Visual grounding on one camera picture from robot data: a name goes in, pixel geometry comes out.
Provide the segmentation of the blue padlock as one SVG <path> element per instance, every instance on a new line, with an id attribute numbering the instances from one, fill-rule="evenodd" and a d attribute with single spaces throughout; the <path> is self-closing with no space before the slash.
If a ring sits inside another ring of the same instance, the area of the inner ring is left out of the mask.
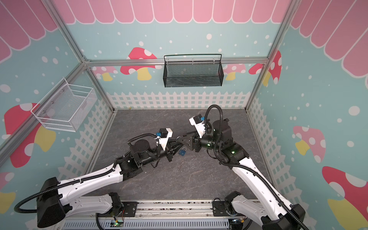
<path id="1" fill-rule="evenodd" d="M 181 156 L 185 156 L 185 154 L 186 154 L 186 148 L 181 148 L 181 149 L 179 150 L 179 155 L 181 155 Z"/>

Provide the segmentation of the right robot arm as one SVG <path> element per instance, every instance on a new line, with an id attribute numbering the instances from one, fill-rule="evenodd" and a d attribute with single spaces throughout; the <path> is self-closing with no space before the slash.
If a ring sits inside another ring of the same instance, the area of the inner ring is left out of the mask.
<path id="1" fill-rule="evenodd" d="M 306 230 L 306 212 L 300 204 L 293 205 L 278 192 L 259 171 L 247 151 L 233 140 L 228 119 L 224 119 L 219 105 L 211 105 L 204 116 L 191 117 L 195 131 L 178 138 L 187 148 L 196 152 L 212 150 L 211 158 L 230 168 L 258 198 L 258 203 L 248 200 L 239 192 L 225 198 L 231 215 L 244 215 L 264 230 Z"/>

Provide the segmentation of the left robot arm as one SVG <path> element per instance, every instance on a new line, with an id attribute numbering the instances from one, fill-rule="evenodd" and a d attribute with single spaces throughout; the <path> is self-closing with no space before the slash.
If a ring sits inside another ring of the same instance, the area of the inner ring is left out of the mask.
<path id="1" fill-rule="evenodd" d="M 164 157 L 171 161 L 184 147 L 181 140 L 172 138 L 170 129 L 142 134 L 128 140 L 127 144 L 128 152 L 105 168 L 73 179 L 58 181 L 53 177 L 46 180 L 38 193 L 21 200 L 14 211 L 35 213 L 38 228 L 51 227 L 76 214 L 122 216 L 126 208 L 117 193 L 110 192 L 96 198 L 85 195 L 131 179 L 142 173 L 144 166 L 159 163 Z"/>

